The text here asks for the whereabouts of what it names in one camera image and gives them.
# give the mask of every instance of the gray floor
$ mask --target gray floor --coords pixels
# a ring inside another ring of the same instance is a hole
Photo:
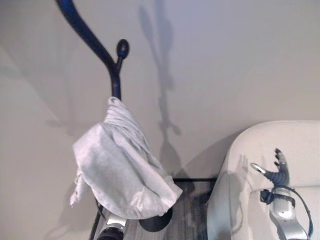
[[[161,231],[148,232],[130,220],[124,240],[207,240],[206,203],[214,182],[176,182],[183,193],[173,206],[170,223]],[[103,221],[97,228],[100,232]]]

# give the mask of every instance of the robotic arm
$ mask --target robotic arm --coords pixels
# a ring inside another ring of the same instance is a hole
[[[269,179],[274,187],[272,191],[264,189],[260,192],[260,200],[267,205],[270,204],[270,218],[277,228],[280,240],[310,240],[313,232],[313,224],[311,221],[310,211],[302,199],[302,197],[289,185],[289,171],[287,161],[284,154],[275,149],[275,157],[278,162],[274,164],[278,168],[278,172],[271,172],[256,163],[251,163],[251,167]],[[298,195],[309,216],[309,232],[308,234],[298,222],[296,217],[296,201],[291,197],[290,192]]]

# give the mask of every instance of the white towel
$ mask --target white towel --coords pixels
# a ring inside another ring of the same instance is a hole
[[[104,122],[74,145],[78,166],[73,205],[91,187],[97,201],[125,219],[162,216],[182,190],[152,155],[138,124],[116,97],[109,99]]]

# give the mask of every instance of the round black base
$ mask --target round black base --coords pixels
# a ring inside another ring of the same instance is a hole
[[[147,219],[140,219],[139,223],[148,232],[158,232],[164,229],[172,218],[173,210],[170,208],[163,216],[154,216]]]

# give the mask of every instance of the white armchair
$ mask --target white armchair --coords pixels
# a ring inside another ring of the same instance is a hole
[[[286,157],[290,183],[308,205],[312,240],[320,240],[320,121],[274,121],[253,126],[233,142],[213,188],[207,209],[209,240],[278,240],[269,205],[260,190],[273,184],[250,167],[257,163],[277,172],[275,148]],[[296,200],[297,219],[308,231],[309,219]]]

